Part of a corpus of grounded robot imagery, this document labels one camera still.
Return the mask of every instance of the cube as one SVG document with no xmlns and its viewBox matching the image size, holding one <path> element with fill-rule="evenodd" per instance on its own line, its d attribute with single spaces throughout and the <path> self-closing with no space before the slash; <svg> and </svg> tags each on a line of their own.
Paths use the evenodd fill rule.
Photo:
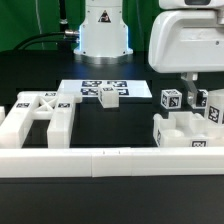
<svg viewBox="0 0 224 224">
<path fill-rule="evenodd" d="M 119 107 L 119 93 L 113 85 L 99 85 L 98 99 L 103 108 Z"/>
<path fill-rule="evenodd" d="M 209 92 L 204 116 L 209 124 L 224 127 L 224 89 Z"/>
<path fill-rule="evenodd" d="M 196 101 L 196 105 L 193 107 L 194 109 L 204 109 L 207 106 L 208 101 L 208 91 L 205 89 L 199 89 L 198 91 L 202 92 L 202 100 L 200 102 Z"/>
<path fill-rule="evenodd" d="M 181 108 L 182 93 L 176 89 L 162 90 L 161 105 L 166 109 Z"/>
</svg>

